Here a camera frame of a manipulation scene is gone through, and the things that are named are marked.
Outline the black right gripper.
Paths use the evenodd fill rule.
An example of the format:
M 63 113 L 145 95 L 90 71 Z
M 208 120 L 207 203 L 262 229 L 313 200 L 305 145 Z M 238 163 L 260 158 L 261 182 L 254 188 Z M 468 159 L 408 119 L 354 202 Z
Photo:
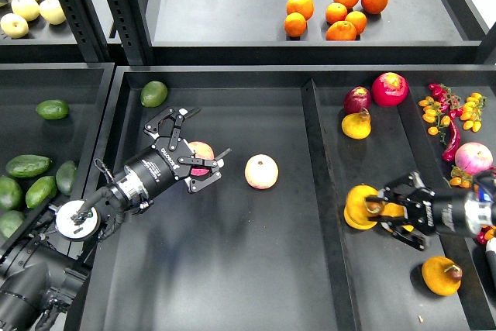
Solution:
M 418 171 L 412 171 L 388 182 L 377 195 L 368 195 L 366 202 L 394 203 L 405 207 L 405 218 L 380 216 L 378 222 L 393 238 L 418 250 L 426 249 L 425 235 L 455 235 L 450 227 L 453 208 L 453 190 L 432 191 L 427 188 Z

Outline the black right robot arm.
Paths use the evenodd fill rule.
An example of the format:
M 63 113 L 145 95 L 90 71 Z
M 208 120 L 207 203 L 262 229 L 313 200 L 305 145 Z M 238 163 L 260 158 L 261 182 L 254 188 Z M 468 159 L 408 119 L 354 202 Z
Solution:
M 437 190 L 427 188 L 420 173 L 413 171 L 365 201 L 400 205 L 398 217 L 376 215 L 369 220 L 390 228 L 396 239 L 423 251 L 428 236 L 475 238 L 484 226 L 495 225 L 495 169 L 475 174 L 471 189 Z

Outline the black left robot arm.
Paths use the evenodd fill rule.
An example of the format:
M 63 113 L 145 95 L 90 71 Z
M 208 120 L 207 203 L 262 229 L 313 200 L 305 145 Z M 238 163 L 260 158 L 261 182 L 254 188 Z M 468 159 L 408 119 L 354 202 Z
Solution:
M 1 328 L 49 330 L 90 277 L 88 256 L 116 233 L 128 213 L 144 213 L 183 181 L 196 193 L 219 180 L 221 155 L 201 159 L 181 135 L 198 108 L 165 108 L 143 127 L 153 142 L 117 175 L 100 159 L 107 183 L 83 199 L 51 205 L 45 198 L 1 247 Z

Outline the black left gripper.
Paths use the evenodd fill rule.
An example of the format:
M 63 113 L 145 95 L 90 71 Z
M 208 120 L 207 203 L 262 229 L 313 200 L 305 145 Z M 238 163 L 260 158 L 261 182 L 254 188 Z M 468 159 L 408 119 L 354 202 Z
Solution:
M 184 181 L 190 193 L 196 193 L 217 182 L 224 166 L 223 158 L 232 149 L 227 148 L 213 160 L 196 157 L 189 144 L 182 140 L 184 122 L 197 115 L 200 108 L 166 107 L 144 126 L 145 134 L 155 143 L 125 162 L 124 171 L 145 197 L 157 197 L 178 181 Z M 207 174 L 197 178 L 194 168 L 206 169 Z

